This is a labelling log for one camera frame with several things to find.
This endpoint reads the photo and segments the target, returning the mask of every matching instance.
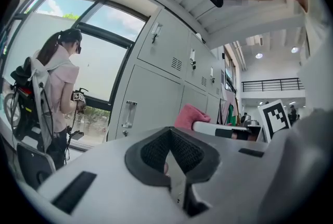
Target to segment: window frame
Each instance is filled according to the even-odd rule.
[[[18,25],[16,31],[14,32],[10,42],[8,42],[7,45],[7,54],[4,55],[3,53],[0,53],[0,73],[1,75],[3,74],[4,71],[4,67],[5,67],[5,62],[7,60],[7,56],[8,53],[10,51],[10,48],[13,44],[13,41],[15,40],[15,37],[17,36],[17,34],[19,33],[22,25],[24,24],[24,22],[28,19],[29,15],[32,12],[36,12],[38,10],[38,8],[46,1],[46,0],[38,0],[33,6],[32,8],[26,13],[24,14],[24,12],[26,11],[26,9],[31,5],[31,3],[34,0],[25,0],[21,6],[16,10],[16,13],[14,14],[14,17],[10,20],[10,22],[8,23],[8,27],[11,27],[11,23],[14,20],[20,19],[21,22]],[[114,80],[114,84],[110,93],[110,98],[108,101],[104,101],[98,98],[94,98],[91,96],[85,96],[86,98],[86,104],[87,106],[90,107],[94,107],[94,108],[98,108],[98,109],[102,109],[102,110],[106,110],[110,112],[110,116],[109,116],[109,120],[108,123],[110,124],[110,119],[111,119],[111,114],[112,114],[112,109],[113,109],[113,105],[114,105],[114,100],[116,98],[116,93],[118,91],[118,87],[119,87],[119,83],[122,77],[122,74],[124,72],[124,68],[127,64],[127,61],[129,59],[129,56],[134,48],[134,45],[137,41],[137,39],[139,38],[141,32],[143,31],[145,25],[147,24],[148,20],[150,17],[147,17],[129,7],[126,7],[124,5],[118,4],[116,2],[110,1],[110,0],[88,0],[88,1],[92,1],[94,2],[89,8],[86,9],[85,12],[83,12],[80,17],[75,21],[75,23],[72,25],[72,28],[79,28],[81,30],[82,33],[96,37],[98,39],[101,40],[105,40],[107,42],[110,42],[112,44],[115,44],[119,47],[122,47],[124,49],[127,49],[123,60],[121,62],[121,65],[119,67],[119,70],[117,72],[117,76]],[[115,34],[111,31],[87,24],[86,22],[89,20],[89,18],[95,13],[97,12],[97,10],[99,10],[99,8],[101,8],[103,5],[107,5],[110,7],[113,7],[117,10],[120,10],[122,12],[125,12],[133,17],[136,17],[140,20],[142,20],[145,24],[142,27],[139,35],[136,38],[136,41],[131,41],[125,37],[122,37],[118,34]],[[0,79],[0,92],[3,91],[3,82],[4,79],[3,77],[1,77]],[[93,146],[89,146],[86,144],[80,144],[76,141],[71,141],[70,147],[75,148],[79,151],[86,151],[90,148],[92,148]]]
[[[227,75],[227,73],[225,72],[225,89],[227,91],[231,91],[233,93],[236,93],[236,89],[235,89],[235,85],[236,85],[236,66],[234,65],[233,60],[230,57],[230,54],[228,53],[228,51],[226,50],[226,48],[224,48],[224,54],[225,54],[225,70],[227,69],[226,67],[228,66],[228,68],[230,68],[230,73],[231,73],[231,78]]]

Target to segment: pink cloth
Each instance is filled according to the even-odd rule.
[[[210,116],[201,112],[198,108],[195,108],[191,104],[186,104],[180,111],[176,122],[176,128],[185,128],[188,130],[192,129],[192,125],[196,121],[209,122]]]
[[[38,50],[33,56],[37,58]],[[59,45],[58,49],[50,59],[50,61],[46,64],[46,69],[49,67],[54,67],[55,64],[59,64],[61,62],[67,63],[57,67],[56,69],[49,71],[50,74],[50,82],[51,82],[51,99],[53,105],[53,120],[54,120],[54,132],[58,133],[63,131],[67,124],[65,120],[64,114],[60,110],[60,102],[62,97],[62,90],[65,83],[75,84],[75,81],[79,74],[79,67],[76,67],[69,60],[69,54],[67,50]]]

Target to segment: railing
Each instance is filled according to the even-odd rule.
[[[304,90],[299,78],[243,81],[243,92]]]

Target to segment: locker door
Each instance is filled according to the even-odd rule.
[[[181,109],[185,104],[191,104],[202,112],[206,112],[207,96],[190,87],[184,86]]]
[[[217,116],[219,114],[220,99],[208,94],[207,111],[206,114],[210,116],[210,123],[216,124]]]
[[[120,112],[117,139],[123,137],[123,131],[128,136],[135,136],[145,130],[173,126],[181,94],[180,84],[134,66]],[[126,125],[128,122],[132,124],[131,127]]]
[[[187,68],[186,68],[186,78],[185,80],[206,91],[209,73],[208,64],[205,63],[205,55],[207,49],[204,47],[203,43],[194,35],[190,36],[190,44],[187,50]],[[191,56],[194,55],[194,61],[196,62],[196,69],[193,69],[193,65],[191,65]]]
[[[185,77],[189,29],[166,10],[152,26],[138,58],[179,78]]]

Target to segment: cable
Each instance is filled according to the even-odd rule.
[[[54,145],[55,147],[58,148],[59,153],[60,153],[61,155],[63,155],[64,160],[66,161],[66,150],[65,150],[65,153],[63,154],[63,153],[62,153],[62,150],[61,150],[61,148],[60,148],[60,146],[54,141],[54,136],[53,136],[53,130],[54,130],[54,127],[53,127],[53,116],[52,116],[52,111],[51,111],[50,105],[49,105],[49,103],[48,103],[48,99],[47,99],[47,96],[46,96],[46,92],[45,92],[44,87],[42,87],[42,92],[44,93],[44,97],[45,97],[45,100],[46,100],[47,108],[48,108],[48,111],[49,111],[49,113],[50,113],[50,117],[51,117],[52,133],[51,133],[49,127],[48,127],[47,120],[46,120],[46,117],[45,117],[45,112],[44,112],[44,110],[43,110],[43,106],[42,106],[42,113],[43,113],[44,121],[45,121],[45,123],[46,123],[47,130],[48,130],[48,132],[49,132],[49,134],[50,134],[50,136],[51,136],[51,140],[52,140],[52,142],[53,142],[53,145]]]
[[[76,108],[75,108],[75,112],[74,112],[74,117],[73,117],[73,124],[72,124],[72,128],[71,128],[71,131],[69,133],[69,138],[68,138],[68,142],[67,142],[67,145],[66,145],[66,150],[65,150],[65,162],[68,161],[70,159],[70,155],[69,155],[69,145],[71,143],[71,139],[72,139],[72,131],[73,131],[73,128],[74,128],[74,123],[75,123],[75,117],[76,117],[76,112],[78,111],[78,102],[76,102]]]
[[[14,94],[13,94],[13,97],[12,97],[12,100],[10,102],[10,127],[11,127],[11,132],[12,132],[12,135],[11,135],[11,141],[12,141],[12,146],[13,148],[15,149],[15,145],[14,145],[14,127],[13,127],[13,121],[14,121],[14,114],[13,114],[13,102],[15,100],[15,97],[16,97],[16,94],[17,94],[17,87],[14,86]],[[16,166],[15,166],[15,159],[14,159],[14,152],[12,153],[12,165],[14,167],[14,171],[15,171],[15,174],[17,174],[17,170],[16,170]]]

